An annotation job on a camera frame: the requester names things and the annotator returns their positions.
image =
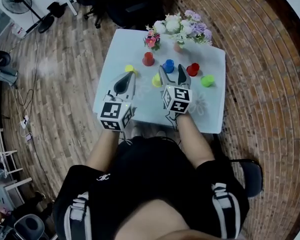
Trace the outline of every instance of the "electric fan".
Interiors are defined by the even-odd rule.
[[[43,33],[47,31],[53,24],[55,18],[52,16],[46,16],[43,19],[32,9],[32,0],[2,0],[3,7],[13,14],[24,14],[29,10],[33,12],[40,21],[38,32]]]

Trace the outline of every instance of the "chair armrest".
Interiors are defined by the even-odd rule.
[[[126,8],[125,11],[128,13],[133,13],[135,11],[145,8],[147,5],[148,5],[148,2],[138,3],[138,4],[135,4],[133,6]]]

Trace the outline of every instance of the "green object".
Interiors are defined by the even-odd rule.
[[[201,78],[203,87],[210,87],[215,82],[215,77],[212,74],[207,74]]]

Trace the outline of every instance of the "yellow object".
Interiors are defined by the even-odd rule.
[[[130,71],[132,71],[132,72],[135,73],[136,76],[138,75],[138,71],[136,71],[136,69],[135,69],[134,66],[132,66],[132,65],[126,65],[125,68],[124,68],[124,71],[125,71],[125,72],[130,72]]]
[[[162,86],[159,73],[156,73],[154,75],[154,77],[152,78],[152,84],[154,87],[157,87],[157,88]]]

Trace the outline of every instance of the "red cup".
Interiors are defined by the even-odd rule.
[[[192,63],[186,68],[186,71],[190,77],[195,77],[198,74],[200,66],[198,63]]]
[[[150,51],[146,52],[144,54],[142,62],[147,67],[152,66],[155,63],[154,55],[152,54],[152,52]]]

